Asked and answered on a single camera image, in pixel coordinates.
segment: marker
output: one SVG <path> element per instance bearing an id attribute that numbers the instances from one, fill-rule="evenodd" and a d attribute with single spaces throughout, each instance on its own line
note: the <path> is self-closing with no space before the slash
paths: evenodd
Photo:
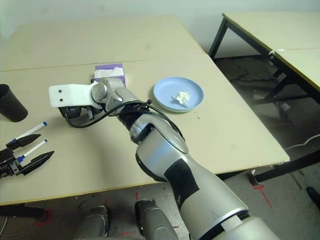
<path id="1" fill-rule="evenodd" d="M 48 140 L 43 140 L 42 142 L 40 142 L 37 146 L 35 146 L 34 148 L 32 148 L 30 151 L 27 151 L 25 154 L 23 154 L 22 156 L 19 156 L 17 158 L 17 160 L 19 161 L 19 163 L 21 163 L 25 157 L 27 157 L 28 155 L 30 155 L 31 153 L 33 153 L 35 150 L 37 150 L 38 148 L 40 148 L 42 145 L 46 144 L 48 142 Z"/>
<path id="2" fill-rule="evenodd" d="M 33 134 L 33 133 L 35 133 L 36 131 L 42 129 L 43 127 L 45 127 L 45 126 L 47 126 L 47 125 L 48 125 L 47 122 L 46 122 L 46 121 L 43 121 L 43 122 L 40 123 L 38 126 L 35 126 L 34 128 L 30 129 L 29 131 L 26 131 L 24 134 L 16 137 L 14 140 L 17 140 L 17 139 L 23 138 L 23 137 L 25 137 L 25 136 L 28 136 L 28 135 L 30 135 L 30 134 Z"/>

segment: white cable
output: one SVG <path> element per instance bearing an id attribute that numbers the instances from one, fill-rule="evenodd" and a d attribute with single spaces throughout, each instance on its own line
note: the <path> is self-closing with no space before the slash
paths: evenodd
<path id="1" fill-rule="evenodd" d="M 0 236 L 1 236 L 1 234 L 4 232 L 5 227 L 6 227 L 6 225 L 7 225 L 7 222 L 8 222 L 8 217 L 6 217 L 5 220 L 4 220 L 3 227 L 1 228 L 1 231 L 0 231 Z"/>
<path id="2" fill-rule="evenodd" d="M 317 138 L 317 137 L 320 137 L 320 133 L 317 134 L 317 135 L 314 135 L 314 136 L 312 136 L 312 137 L 310 137 L 310 138 L 308 138 L 304 143 L 287 147 L 287 148 L 285 148 L 284 150 L 289 150 L 289 149 L 293 149 L 293 148 L 295 148 L 295 147 L 305 146 L 305 145 L 306 145 L 307 143 L 309 143 L 312 139 L 315 139 L 315 138 Z"/>

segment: black table frame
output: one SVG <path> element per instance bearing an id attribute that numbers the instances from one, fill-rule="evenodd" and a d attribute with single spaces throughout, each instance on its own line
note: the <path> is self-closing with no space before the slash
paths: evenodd
<path id="1" fill-rule="evenodd" d="M 209 51 L 209 56 L 212 60 L 214 60 L 218 48 L 225 36 L 227 29 L 232 30 L 235 34 L 237 34 L 240 38 L 245 40 L 249 45 L 251 45 L 254 49 L 256 49 L 261 55 L 267 58 L 270 62 L 272 62 L 278 70 L 274 73 L 275 77 L 278 77 L 281 73 L 285 74 L 285 78 L 274 88 L 271 92 L 264 98 L 259 100 L 254 100 L 253 104 L 266 104 L 266 103 L 276 103 L 283 102 L 288 100 L 297 100 L 303 98 L 313 98 L 318 104 L 320 104 L 320 92 L 315 89 L 308 81 L 306 81 L 302 76 L 296 73 L 293 69 L 287 66 L 284 62 L 281 61 L 276 55 L 269 54 L 270 49 L 266 49 L 262 44 L 256 41 L 253 37 L 248 35 L 242 29 L 234 25 L 227 18 L 223 18 L 221 25 L 218 29 L 218 32 L 215 36 L 213 44 Z M 285 86 L 290 84 L 296 84 L 301 89 L 303 89 L 306 94 L 298 95 L 298 96 L 289 96 L 289 97 L 276 97 L 277 94 L 284 89 Z M 251 175 L 250 181 L 254 185 L 259 185 L 261 182 L 279 177 L 281 175 L 308 167 L 310 165 L 316 164 L 320 162 L 320 150 L 314 151 L 306 156 L 303 156 L 299 159 L 283 163 L 281 165 L 275 165 L 274 169 L 266 171 L 264 173 L 258 175 Z M 234 173 L 224 173 L 220 177 L 222 179 L 227 179 L 229 176 L 234 176 Z"/>
<path id="2" fill-rule="evenodd" d="M 44 222 L 48 215 L 49 213 L 43 208 L 28 207 L 24 203 L 0 206 L 0 216 L 35 218 L 39 222 Z"/>

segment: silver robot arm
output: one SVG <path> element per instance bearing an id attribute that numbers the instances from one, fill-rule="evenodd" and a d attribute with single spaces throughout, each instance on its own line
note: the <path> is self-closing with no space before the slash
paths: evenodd
<path id="1" fill-rule="evenodd" d="M 63 85 L 51 88 L 50 101 L 56 102 Z M 249 216 L 247 206 L 223 181 L 192 159 L 183 137 L 165 119 L 147 111 L 135 112 L 138 98 L 120 79 L 104 78 L 90 88 L 92 102 L 86 105 L 103 104 L 110 111 L 128 103 L 113 114 L 138 145 L 135 157 L 141 169 L 171 185 L 193 240 L 279 240 L 260 218 Z"/>

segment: robot leg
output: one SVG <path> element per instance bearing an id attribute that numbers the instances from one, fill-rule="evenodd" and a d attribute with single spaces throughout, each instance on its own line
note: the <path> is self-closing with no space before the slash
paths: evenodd
<path id="1" fill-rule="evenodd" d="M 178 240 L 178 236 L 164 212 L 150 200 L 135 204 L 135 216 L 146 240 Z"/>

